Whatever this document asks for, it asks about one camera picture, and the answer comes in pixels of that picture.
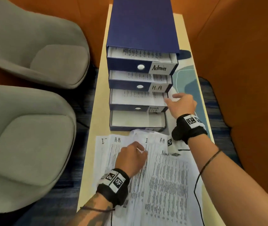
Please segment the person's right hand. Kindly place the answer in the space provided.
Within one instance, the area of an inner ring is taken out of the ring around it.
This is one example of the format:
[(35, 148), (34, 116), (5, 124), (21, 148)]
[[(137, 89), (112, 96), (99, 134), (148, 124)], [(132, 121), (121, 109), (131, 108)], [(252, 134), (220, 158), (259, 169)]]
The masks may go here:
[(185, 94), (183, 98), (177, 101), (172, 101), (170, 98), (165, 98), (164, 102), (170, 110), (171, 115), (175, 119), (185, 114), (194, 114), (197, 106), (197, 102), (190, 94)]

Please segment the person's left hand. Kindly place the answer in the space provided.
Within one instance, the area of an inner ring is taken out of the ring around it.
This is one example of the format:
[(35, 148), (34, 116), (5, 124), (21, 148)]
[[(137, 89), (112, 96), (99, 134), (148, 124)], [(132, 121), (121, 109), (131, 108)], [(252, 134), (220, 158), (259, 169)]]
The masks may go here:
[(123, 147), (115, 162), (115, 168), (125, 172), (129, 178), (135, 176), (145, 165), (145, 163), (138, 162), (137, 149), (145, 151), (144, 147), (137, 141)]

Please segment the single printed document page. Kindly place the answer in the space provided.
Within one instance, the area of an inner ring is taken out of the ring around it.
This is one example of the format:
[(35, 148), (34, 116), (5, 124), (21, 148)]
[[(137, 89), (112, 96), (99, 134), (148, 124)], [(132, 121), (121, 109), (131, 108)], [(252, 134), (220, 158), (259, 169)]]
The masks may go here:
[(168, 153), (168, 140), (170, 137), (168, 135), (149, 131), (135, 129), (129, 133), (130, 139), (140, 143), (144, 149), (148, 152), (148, 157), (163, 155), (170, 156)]

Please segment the blue drawer with small label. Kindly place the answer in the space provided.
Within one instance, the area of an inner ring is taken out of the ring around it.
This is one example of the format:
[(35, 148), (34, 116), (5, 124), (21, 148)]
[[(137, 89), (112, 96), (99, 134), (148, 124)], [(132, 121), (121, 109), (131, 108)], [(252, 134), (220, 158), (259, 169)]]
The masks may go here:
[(166, 106), (143, 106), (143, 105), (113, 105), (109, 104), (110, 110), (121, 110), (121, 111), (142, 111), (148, 113), (160, 113), (167, 110)]

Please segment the person's right forearm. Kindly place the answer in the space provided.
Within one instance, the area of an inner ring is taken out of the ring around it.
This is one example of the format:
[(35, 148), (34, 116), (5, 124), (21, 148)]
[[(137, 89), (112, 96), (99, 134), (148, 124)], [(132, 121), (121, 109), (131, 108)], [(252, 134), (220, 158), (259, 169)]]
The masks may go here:
[(207, 193), (226, 226), (268, 226), (268, 194), (201, 134), (188, 145)]

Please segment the person's left forearm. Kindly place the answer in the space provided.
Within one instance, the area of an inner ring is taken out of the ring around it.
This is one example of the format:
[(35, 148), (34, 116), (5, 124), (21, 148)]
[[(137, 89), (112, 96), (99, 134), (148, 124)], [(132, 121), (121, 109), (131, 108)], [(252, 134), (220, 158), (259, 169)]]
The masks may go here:
[(104, 226), (112, 211), (112, 203), (96, 193), (68, 221), (66, 226)]

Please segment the blue and white table mat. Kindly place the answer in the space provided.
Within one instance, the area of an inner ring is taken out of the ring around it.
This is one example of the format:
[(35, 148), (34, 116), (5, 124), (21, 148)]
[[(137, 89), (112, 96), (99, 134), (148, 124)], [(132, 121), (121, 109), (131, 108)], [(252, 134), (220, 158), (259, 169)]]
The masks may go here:
[(177, 55), (177, 60), (178, 66), (172, 75), (173, 86), (168, 92), (168, 96), (173, 101), (177, 101), (177, 98), (172, 98), (173, 94), (180, 92), (191, 94), (194, 100), (197, 102), (195, 114), (205, 124), (207, 133), (210, 139), (214, 142), (192, 54), (188, 50), (180, 50), (179, 54)]

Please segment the blue drawer without label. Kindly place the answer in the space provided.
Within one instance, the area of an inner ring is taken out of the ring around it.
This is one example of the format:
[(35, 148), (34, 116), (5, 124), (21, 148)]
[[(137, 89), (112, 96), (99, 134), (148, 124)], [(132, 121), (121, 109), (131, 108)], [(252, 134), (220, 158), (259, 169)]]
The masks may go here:
[(166, 129), (165, 113), (148, 113), (142, 111), (110, 111), (110, 131), (130, 132), (135, 129), (161, 132)]

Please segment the pile of printed paper sheets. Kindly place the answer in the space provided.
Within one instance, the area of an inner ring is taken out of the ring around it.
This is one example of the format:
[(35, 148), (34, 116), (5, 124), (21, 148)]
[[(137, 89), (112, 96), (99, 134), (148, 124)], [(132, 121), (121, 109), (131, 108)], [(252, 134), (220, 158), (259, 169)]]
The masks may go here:
[[(115, 167), (122, 147), (134, 142), (130, 136), (111, 134), (95, 139), (94, 181)], [(142, 170), (129, 182), (129, 194), (117, 206), (105, 226), (204, 226), (201, 179), (192, 155), (157, 155), (147, 158)]]

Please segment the printed paper in drawer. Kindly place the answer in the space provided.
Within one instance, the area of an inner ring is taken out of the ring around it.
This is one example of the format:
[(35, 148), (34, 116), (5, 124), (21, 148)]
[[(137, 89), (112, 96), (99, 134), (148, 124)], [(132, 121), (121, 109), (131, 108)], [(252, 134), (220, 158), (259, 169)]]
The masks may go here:
[(161, 53), (155, 51), (146, 51), (131, 48), (108, 47), (107, 57), (129, 59), (129, 60), (144, 60), (156, 61), (162, 63), (176, 63), (177, 56), (175, 53)]
[(113, 105), (166, 106), (165, 98), (168, 98), (166, 92), (111, 89), (109, 103)]
[(138, 72), (125, 72), (111, 70), (109, 72), (109, 79), (111, 80), (126, 80), (126, 81), (137, 81), (137, 82), (150, 82), (150, 83), (172, 83), (170, 75), (158, 75), (149, 73), (138, 73)]

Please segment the blue drawer with short label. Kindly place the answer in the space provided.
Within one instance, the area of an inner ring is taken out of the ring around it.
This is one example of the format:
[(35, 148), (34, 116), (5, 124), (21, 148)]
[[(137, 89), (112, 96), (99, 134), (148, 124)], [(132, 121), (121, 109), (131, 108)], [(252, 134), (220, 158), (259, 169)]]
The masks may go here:
[(173, 86), (167, 83), (150, 83), (150, 82), (137, 82), (137, 81), (126, 81), (126, 80), (111, 80), (109, 81), (110, 89), (121, 89), (121, 90), (136, 90), (136, 91), (148, 91), (148, 92), (169, 92)]

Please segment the blue drawer with large label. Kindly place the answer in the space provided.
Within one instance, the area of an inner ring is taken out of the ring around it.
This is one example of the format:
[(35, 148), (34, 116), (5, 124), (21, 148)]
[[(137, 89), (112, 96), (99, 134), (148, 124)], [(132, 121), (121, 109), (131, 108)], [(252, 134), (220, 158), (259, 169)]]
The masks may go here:
[(178, 60), (176, 63), (162, 63), (156, 61), (129, 60), (107, 57), (107, 65), (109, 70), (115, 71), (172, 75), (178, 66)]

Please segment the blue drawer cabinet shell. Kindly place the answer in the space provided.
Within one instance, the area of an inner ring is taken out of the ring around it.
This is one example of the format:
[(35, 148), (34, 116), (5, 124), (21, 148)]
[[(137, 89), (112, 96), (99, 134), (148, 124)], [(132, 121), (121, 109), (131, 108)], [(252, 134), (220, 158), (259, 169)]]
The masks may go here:
[(171, 0), (113, 0), (106, 46), (179, 53)]

